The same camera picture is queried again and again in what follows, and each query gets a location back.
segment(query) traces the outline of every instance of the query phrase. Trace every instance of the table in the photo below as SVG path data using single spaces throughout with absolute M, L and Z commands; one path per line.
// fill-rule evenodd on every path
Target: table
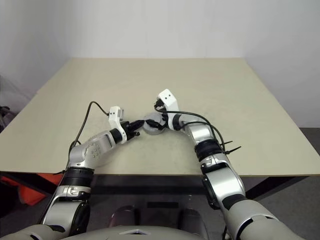
M 181 111 L 205 116 L 233 141 L 227 149 L 240 176 L 310 176 L 320 157 L 273 95 L 241 58 L 69 60 L 0 135 L 1 171 L 56 173 L 63 170 L 90 101 L 108 111 L 124 108 L 125 120 L 142 119 L 168 88 Z M 91 109 L 84 142 L 110 129 Z M 167 130 L 142 130 L 101 160 L 97 174 L 200 175 L 192 143 Z

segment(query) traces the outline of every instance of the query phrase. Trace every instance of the beige table top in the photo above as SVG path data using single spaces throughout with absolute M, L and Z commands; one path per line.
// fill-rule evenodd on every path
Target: beige table top
M 125 120 L 153 112 L 170 89 L 181 111 L 205 116 L 222 133 L 241 176 L 320 174 L 320 157 L 277 100 L 241 58 L 71 59 L 0 134 L 0 170 L 56 173 L 90 101 L 108 111 L 124 108 Z M 93 105 L 80 136 L 110 126 Z M 200 175 L 191 141 L 180 132 L 141 135 L 103 158 L 97 174 Z

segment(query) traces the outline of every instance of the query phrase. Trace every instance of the dark gray carpet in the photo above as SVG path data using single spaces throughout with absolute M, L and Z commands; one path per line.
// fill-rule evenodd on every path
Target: dark gray carpet
M 320 128 L 302 128 L 301 130 L 320 153 Z M 263 178 L 244 179 L 244 183 L 248 189 L 261 180 Z M 260 203 L 301 237 L 318 240 L 320 236 L 319 189 L 320 177 L 311 176 L 260 200 Z M 45 199 L 35 206 L 20 206 L 3 217 L 0 222 L 0 236 L 35 224 L 47 201 Z M 90 200 L 91 216 L 88 230 L 106 227 L 116 208 L 135 205 L 142 211 L 147 211 L 147 202 L 160 201 L 179 202 L 182 208 L 197 210 L 204 219 L 210 239 L 221 239 L 224 228 L 223 216 L 218 210 L 214 211 L 208 206 L 207 199 L 203 195 L 93 195 Z M 157 214 L 156 216 L 164 218 L 160 212 Z M 175 219 L 174 214 L 176 213 L 168 216 L 169 219 Z

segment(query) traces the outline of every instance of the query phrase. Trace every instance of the gray floor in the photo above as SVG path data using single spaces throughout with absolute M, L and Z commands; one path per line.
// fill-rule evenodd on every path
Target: gray floor
M 302 132 L 314 148 L 320 153 L 320 128 L 302 128 Z M 245 185 L 252 186 L 260 179 L 244 179 Z M 311 176 L 286 189 L 268 196 L 259 202 L 267 207 L 274 215 L 284 222 L 290 229 L 308 240 L 317 240 L 320 236 L 320 177 Z M 39 219 L 47 199 L 35 206 L 23 206 L 1 219 L 0 236 L 16 232 Z M 147 211 L 147 202 L 173 201 L 179 202 L 181 207 L 196 209 L 204 219 L 211 240 L 221 239 L 224 228 L 222 214 L 212 210 L 207 199 L 202 195 L 93 195 L 91 198 L 91 216 L 88 230 L 100 229 L 108 225 L 110 217 L 116 208 L 125 205 L 135 205 L 142 213 Z M 169 216 L 175 219 L 176 212 Z M 142 219 L 143 223 L 150 219 L 165 218 L 161 211 L 154 210 L 151 215 Z

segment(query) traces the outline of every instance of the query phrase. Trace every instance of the orange object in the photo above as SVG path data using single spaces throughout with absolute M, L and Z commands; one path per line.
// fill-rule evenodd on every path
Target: orange object
M 40 177 L 47 179 L 48 181 L 52 182 L 55 185 L 58 185 L 61 178 L 63 177 L 63 174 L 55 174 L 55 175 L 50 173 L 37 173 L 37 174 Z M 23 204 L 28 204 L 30 206 L 33 206 L 46 197 L 46 195 L 44 195 L 43 193 L 40 193 L 36 190 L 33 190 L 27 186 L 22 185 L 21 183 L 13 181 L 8 177 L 2 176 L 1 181 L 11 186 L 18 187 L 20 202 Z

